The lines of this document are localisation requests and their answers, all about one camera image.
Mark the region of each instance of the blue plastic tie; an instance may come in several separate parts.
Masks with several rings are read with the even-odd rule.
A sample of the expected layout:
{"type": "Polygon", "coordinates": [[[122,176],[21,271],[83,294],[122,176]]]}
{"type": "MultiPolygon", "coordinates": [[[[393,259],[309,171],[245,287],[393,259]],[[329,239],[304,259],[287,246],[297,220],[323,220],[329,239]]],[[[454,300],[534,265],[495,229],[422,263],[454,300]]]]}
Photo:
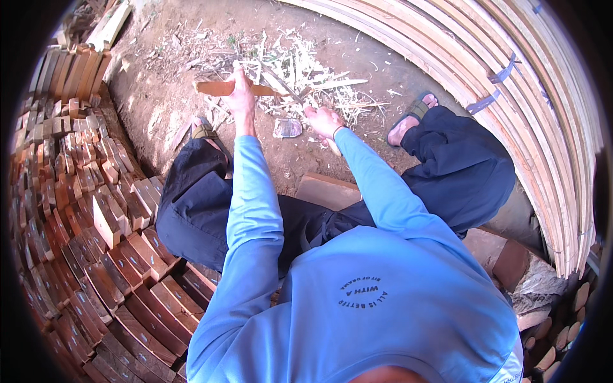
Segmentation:
{"type": "Polygon", "coordinates": [[[483,109],[487,108],[490,104],[494,103],[498,99],[498,96],[500,96],[500,90],[496,89],[494,93],[490,96],[467,106],[466,110],[468,110],[468,113],[470,113],[471,115],[475,115],[483,109]]]}
{"type": "Polygon", "coordinates": [[[511,59],[509,60],[509,65],[497,74],[492,75],[487,79],[490,80],[492,84],[501,83],[511,75],[511,71],[513,70],[513,68],[517,69],[517,73],[519,73],[519,75],[523,77],[522,73],[519,71],[519,68],[516,65],[521,64],[522,62],[520,60],[515,60],[516,58],[517,55],[515,54],[515,52],[513,52],[513,54],[511,55],[511,59]]]}

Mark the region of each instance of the foot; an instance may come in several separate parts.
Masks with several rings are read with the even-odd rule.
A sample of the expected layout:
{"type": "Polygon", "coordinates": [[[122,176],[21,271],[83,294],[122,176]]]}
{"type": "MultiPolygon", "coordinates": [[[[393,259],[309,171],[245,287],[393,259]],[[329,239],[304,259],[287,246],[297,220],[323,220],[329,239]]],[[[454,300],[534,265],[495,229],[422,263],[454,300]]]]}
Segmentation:
{"type": "MultiPolygon", "coordinates": [[[[197,138],[197,136],[198,136],[198,133],[199,133],[199,132],[198,132],[196,129],[198,128],[198,126],[199,126],[200,124],[202,124],[202,121],[200,120],[200,118],[199,118],[199,117],[194,117],[194,118],[192,119],[192,126],[191,126],[192,138],[197,138]]],[[[217,149],[217,150],[221,151],[221,148],[219,147],[219,145],[217,145],[217,144],[215,143],[215,141],[213,141],[213,140],[211,140],[211,139],[209,139],[209,138],[206,138],[206,141],[207,141],[209,144],[211,144],[211,146],[212,146],[212,147],[214,147],[215,149],[217,149]]],[[[228,156],[226,156],[226,154],[225,154],[225,153],[224,153],[224,157],[226,158],[226,163],[228,163],[228,156]]]]}
{"type": "MultiPolygon", "coordinates": [[[[422,101],[425,102],[426,105],[428,105],[428,108],[438,106],[438,100],[434,97],[432,93],[426,94],[422,101]]],[[[407,116],[389,132],[389,134],[387,135],[387,141],[392,146],[400,146],[402,138],[405,136],[406,132],[417,125],[419,125],[419,121],[415,117],[407,116]]]]}

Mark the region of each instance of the dirt ground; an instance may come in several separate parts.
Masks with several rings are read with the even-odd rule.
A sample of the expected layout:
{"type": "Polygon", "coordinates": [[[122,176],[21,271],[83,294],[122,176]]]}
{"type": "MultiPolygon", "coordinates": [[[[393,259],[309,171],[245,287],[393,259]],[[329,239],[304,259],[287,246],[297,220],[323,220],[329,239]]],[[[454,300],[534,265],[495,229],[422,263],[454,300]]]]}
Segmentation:
{"type": "MultiPolygon", "coordinates": [[[[358,119],[355,132],[375,149],[398,173],[418,163],[403,150],[389,147],[385,136],[404,109],[423,90],[433,91],[439,103],[458,115],[466,111],[453,97],[415,65],[383,44],[338,21],[318,13],[265,0],[166,0],[148,2],[137,7],[128,18],[112,48],[113,62],[107,79],[115,107],[138,153],[145,173],[166,175],[174,157],[187,142],[188,135],[176,150],[169,148],[175,133],[192,115],[206,115],[210,108],[203,94],[196,94],[192,85],[197,70],[178,74],[176,68],[197,56],[183,45],[175,50],[168,41],[169,33],[181,30],[190,33],[202,19],[199,31],[211,33],[228,41],[232,36],[261,36],[264,30],[270,44],[280,30],[296,28],[306,40],[316,42],[316,58],[324,67],[336,73],[350,71],[350,78],[368,79],[354,89],[369,93],[377,101],[391,102],[386,111],[374,110],[358,119]],[[160,63],[151,65],[150,53],[160,63]],[[402,94],[391,95],[388,89],[402,94]]],[[[270,166],[273,180],[281,194],[293,196],[302,175],[316,172],[340,180],[354,182],[344,159],[331,150],[322,150],[317,142],[309,142],[315,134],[305,131],[295,138],[273,138],[274,117],[256,109],[256,129],[270,166]]],[[[218,128],[222,141],[233,150],[234,126],[218,128]]]]}

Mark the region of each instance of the pant leg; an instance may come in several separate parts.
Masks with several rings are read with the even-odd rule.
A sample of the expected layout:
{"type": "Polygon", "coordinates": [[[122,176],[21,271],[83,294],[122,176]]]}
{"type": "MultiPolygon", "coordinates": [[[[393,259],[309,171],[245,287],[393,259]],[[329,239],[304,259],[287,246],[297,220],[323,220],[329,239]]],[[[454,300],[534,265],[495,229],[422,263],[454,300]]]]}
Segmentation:
{"type": "MultiPolygon", "coordinates": [[[[226,227],[232,199],[232,180],[224,180],[225,175],[223,153],[203,138],[190,140],[169,170],[156,223],[160,240],[172,254],[218,272],[228,251],[226,227]]],[[[305,242],[321,245],[359,224],[369,224],[369,219],[372,222],[361,204],[336,213],[279,195],[285,237],[278,261],[280,276],[306,250],[305,242]]]]}
{"type": "Polygon", "coordinates": [[[430,109],[402,147],[422,163],[402,178],[459,236],[492,219],[508,200],[515,169],[504,146],[475,120],[430,109]]]}

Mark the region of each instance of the blue long-sleeve shirt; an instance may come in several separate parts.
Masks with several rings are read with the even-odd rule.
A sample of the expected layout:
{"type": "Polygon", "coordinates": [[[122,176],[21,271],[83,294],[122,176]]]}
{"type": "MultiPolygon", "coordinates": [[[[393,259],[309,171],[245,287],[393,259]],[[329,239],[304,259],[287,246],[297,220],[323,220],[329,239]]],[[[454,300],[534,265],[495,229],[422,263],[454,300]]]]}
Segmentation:
{"type": "Polygon", "coordinates": [[[189,344],[190,382],[347,382],[384,365],[429,382],[515,382],[516,317],[451,229],[349,129],[337,145],[375,221],[296,258],[275,307],[283,220],[255,137],[237,137],[229,250],[189,344]]]}

